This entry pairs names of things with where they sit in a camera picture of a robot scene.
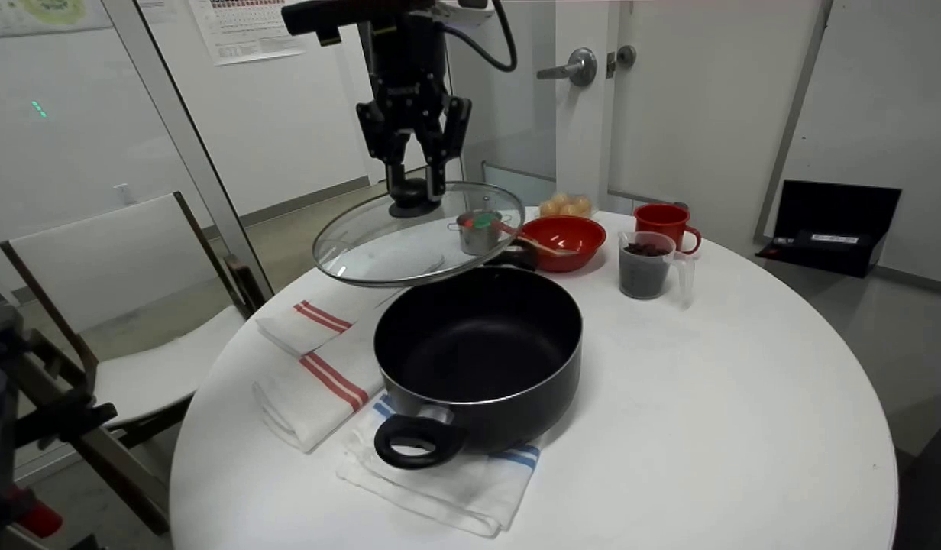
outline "red bowl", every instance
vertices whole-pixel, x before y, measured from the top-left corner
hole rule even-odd
[[[606,228],[587,216],[538,216],[520,228],[523,243],[538,243],[552,252],[578,254],[548,254],[538,249],[541,273],[576,273],[585,269],[606,243]]]

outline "metal pole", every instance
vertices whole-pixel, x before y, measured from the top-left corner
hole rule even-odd
[[[205,150],[205,141],[199,134],[199,126],[165,64],[165,55],[147,27],[147,17],[136,0],[103,0],[103,9],[114,22],[117,37],[123,39],[154,107],[158,110],[165,131],[181,152],[209,213],[213,216],[228,249],[250,265],[262,298],[273,298],[273,284],[260,265],[260,257],[232,207],[232,199],[228,197],[228,188],[220,180],[220,171]]]

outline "kitchen towel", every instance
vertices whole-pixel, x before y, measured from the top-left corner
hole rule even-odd
[[[437,469],[399,470],[373,449],[373,438],[393,413],[387,394],[380,394],[364,418],[359,418],[359,427],[349,435],[339,477],[376,492],[385,500],[395,500],[399,506],[480,539],[509,532],[527,497],[541,451],[536,445],[509,445],[493,451],[466,449]]]
[[[304,451],[311,451],[383,388],[373,337],[393,293],[349,293],[361,298],[323,293],[260,322],[260,334],[291,361],[260,374],[255,399],[262,423]]]
[[[349,287],[339,280],[319,280],[311,293],[260,318],[260,334],[289,355],[304,358],[326,338],[349,334],[367,311],[385,306],[395,289]]]

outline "round white table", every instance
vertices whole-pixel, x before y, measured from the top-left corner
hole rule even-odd
[[[862,364],[799,293],[706,243],[689,310],[619,289],[610,243],[555,280],[585,310],[576,417],[545,449],[511,532],[487,542],[336,477],[346,431],[311,456],[260,418],[277,350],[246,325],[193,397],[173,469],[178,550],[639,547],[890,550],[899,473]],[[309,273],[262,311],[309,298]]]

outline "glass lid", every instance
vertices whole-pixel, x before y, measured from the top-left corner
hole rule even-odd
[[[376,197],[326,222],[311,245],[319,269],[369,287],[439,280],[503,254],[527,222],[514,194],[467,180],[447,185],[422,216],[395,216],[393,204]]]

